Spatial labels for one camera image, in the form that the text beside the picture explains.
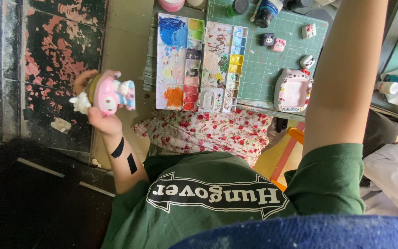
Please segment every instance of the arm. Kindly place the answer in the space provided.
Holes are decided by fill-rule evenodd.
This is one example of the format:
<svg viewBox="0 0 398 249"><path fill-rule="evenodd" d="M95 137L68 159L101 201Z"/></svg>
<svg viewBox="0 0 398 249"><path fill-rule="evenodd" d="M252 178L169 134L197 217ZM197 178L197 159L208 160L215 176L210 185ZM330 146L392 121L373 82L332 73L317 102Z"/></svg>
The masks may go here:
<svg viewBox="0 0 398 249"><path fill-rule="evenodd" d="M305 118L303 155L325 145L362 143L387 3L342 1L319 59Z"/></svg>
<svg viewBox="0 0 398 249"><path fill-rule="evenodd" d="M74 82L75 93L80 94L84 90L84 87L91 76L97 73L98 71L96 70L81 73ZM106 71L105 73L111 73L111 76L116 78L114 75L116 73L115 71ZM122 133L122 123L116 115L102 117L101 111L99 111L98 108L90 107L88 109L88 121L102 134L105 150L108 154L108 160L110 161L110 165L113 170L114 185L116 187L117 194L120 195L127 192L141 180L149 181L144 166L139 161L127 139L124 137L124 134ZM120 156L114 158L111 154L118 148L123 137L123 149L122 151L118 150L117 154L120 154ZM137 169L133 174L131 174L130 165L127 159L130 155L130 160L135 162Z"/></svg>

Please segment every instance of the paint brush handle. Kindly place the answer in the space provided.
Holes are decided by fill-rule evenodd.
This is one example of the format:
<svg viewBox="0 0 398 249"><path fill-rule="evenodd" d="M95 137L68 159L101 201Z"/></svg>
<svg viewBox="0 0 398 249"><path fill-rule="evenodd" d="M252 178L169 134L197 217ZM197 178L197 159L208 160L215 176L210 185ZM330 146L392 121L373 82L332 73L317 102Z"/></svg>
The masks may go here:
<svg viewBox="0 0 398 249"><path fill-rule="evenodd" d="M256 9L254 10L253 16L250 18L250 21L254 22L254 20L256 19L257 10L259 9L259 6L261 3L262 3L262 0L259 0L257 2Z"/></svg>

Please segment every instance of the floral skirt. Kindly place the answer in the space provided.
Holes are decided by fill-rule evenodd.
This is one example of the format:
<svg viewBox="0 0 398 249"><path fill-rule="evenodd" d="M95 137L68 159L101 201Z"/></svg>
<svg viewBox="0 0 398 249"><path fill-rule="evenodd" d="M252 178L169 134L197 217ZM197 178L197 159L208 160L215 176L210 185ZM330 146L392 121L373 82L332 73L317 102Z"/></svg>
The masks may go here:
<svg viewBox="0 0 398 249"><path fill-rule="evenodd" d="M224 151L254 167L268 144L272 116L237 109L235 113L154 110L154 117L133 125L140 137L150 138L148 156Z"/></svg>

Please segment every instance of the small figurine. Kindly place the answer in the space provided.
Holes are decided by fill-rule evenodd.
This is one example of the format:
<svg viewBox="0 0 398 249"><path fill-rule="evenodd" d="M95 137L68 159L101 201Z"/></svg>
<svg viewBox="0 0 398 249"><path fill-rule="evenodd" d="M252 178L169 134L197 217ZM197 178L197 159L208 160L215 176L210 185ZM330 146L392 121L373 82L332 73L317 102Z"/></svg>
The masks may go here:
<svg viewBox="0 0 398 249"><path fill-rule="evenodd" d="M300 65L305 69L309 69L314 65L315 62L316 60L314 59L314 57L311 54L308 54L300 61Z"/></svg>
<svg viewBox="0 0 398 249"><path fill-rule="evenodd" d="M304 39L315 37L317 35L316 25L310 24L302 28L302 36Z"/></svg>
<svg viewBox="0 0 398 249"><path fill-rule="evenodd" d="M73 103L74 111L87 114L92 105L99 108L105 115L112 115L118 105L125 105L128 110L135 110L135 83L131 80L120 82L109 76L111 71L93 76L84 92L69 101Z"/></svg>
<svg viewBox="0 0 398 249"><path fill-rule="evenodd" d="M274 42L274 34L273 33L265 33L260 37L260 45L261 46L272 46Z"/></svg>
<svg viewBox="0 0 398 249"><path fill-rule="evenodd" d="M287 41L284 39L276 38L274 41L274 45L270 47L270 49L274 52L283 52L285 49L285 45Z"/></svg>

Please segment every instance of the green cutting mat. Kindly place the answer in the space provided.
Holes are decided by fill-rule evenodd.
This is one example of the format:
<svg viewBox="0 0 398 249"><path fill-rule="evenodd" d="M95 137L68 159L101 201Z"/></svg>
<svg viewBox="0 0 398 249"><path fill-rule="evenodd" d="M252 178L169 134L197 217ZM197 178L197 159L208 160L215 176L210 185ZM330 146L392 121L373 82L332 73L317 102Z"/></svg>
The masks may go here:
<svg viewBox="0 0 398 249"><path fill-rule="evenodd" d="M247 13L234 18L228 17L227 8L232 0L209 0L207 21L248 27L248 38L240 79L238 99L273 102L274 85L282 69L301 69L299 64L307 54L318 59L328 23L326 21L281 11L268 28L260 28L250 21L256 5L250 3ZM317 35L310 39L302 38L302 27L316 24ZM276 38L285 39L287 45L282 53L260 46L263 33L274 33ZM315 66L310 68L311 76Z"/></svg>

